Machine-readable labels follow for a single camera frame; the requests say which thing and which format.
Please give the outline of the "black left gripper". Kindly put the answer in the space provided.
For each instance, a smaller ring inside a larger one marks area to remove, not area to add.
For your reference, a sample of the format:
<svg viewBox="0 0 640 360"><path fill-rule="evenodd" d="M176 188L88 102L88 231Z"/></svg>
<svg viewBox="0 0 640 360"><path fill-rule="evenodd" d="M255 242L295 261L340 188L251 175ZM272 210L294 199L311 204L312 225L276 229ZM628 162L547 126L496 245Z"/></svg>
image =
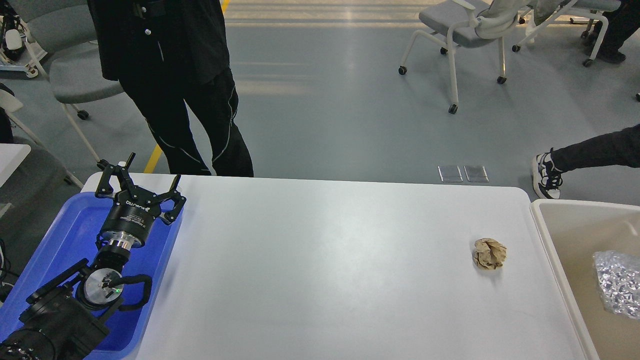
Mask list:
<svg viewBox="0 0 640 360"><path fill-rule="evenodd" d="M101 159L96 165L102 170L102 175L94 192L96 198L113 198L113 206L96 236L96 248L107 246L113 239L123 239L129 242L128 249L142 248L153 228L155 219L164 224L173 224L182 212L186 198L178 190L182 177L174 176L168 191L155 194L137 187L130 176L129 168L136 153L130 153L124 165L110 164ZM116 177L119 189L114 196L114 188L110 180ZM162 210L162 204L170 202L173 207Z"/></svg>

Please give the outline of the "white robot base equipment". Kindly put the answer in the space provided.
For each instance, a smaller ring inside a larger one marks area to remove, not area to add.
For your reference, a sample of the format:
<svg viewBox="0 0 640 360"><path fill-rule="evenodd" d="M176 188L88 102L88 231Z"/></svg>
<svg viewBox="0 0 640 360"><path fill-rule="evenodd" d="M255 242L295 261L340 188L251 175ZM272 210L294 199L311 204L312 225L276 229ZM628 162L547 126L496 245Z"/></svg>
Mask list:
<svg viewBox="0 0 640 360"><path fill-rule="evenodd" d="M40 73L38 64L47 52L29 39L29 31L13 10L1 10L0 70L25 73L35 78Z"/></svg>

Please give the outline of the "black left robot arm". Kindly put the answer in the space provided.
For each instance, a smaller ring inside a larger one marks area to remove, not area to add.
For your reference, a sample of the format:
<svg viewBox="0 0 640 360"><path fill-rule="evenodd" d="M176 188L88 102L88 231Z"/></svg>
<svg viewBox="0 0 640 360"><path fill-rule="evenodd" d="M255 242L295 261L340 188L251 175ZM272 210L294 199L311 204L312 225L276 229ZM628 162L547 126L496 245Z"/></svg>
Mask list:
<svg viewBox="0 0 640 360"><path fill-rule="evenodd" d="M101 159L94 194L65 203L1 308L3 360L115 360L141 340L180 228L164 193Z"/></svg>

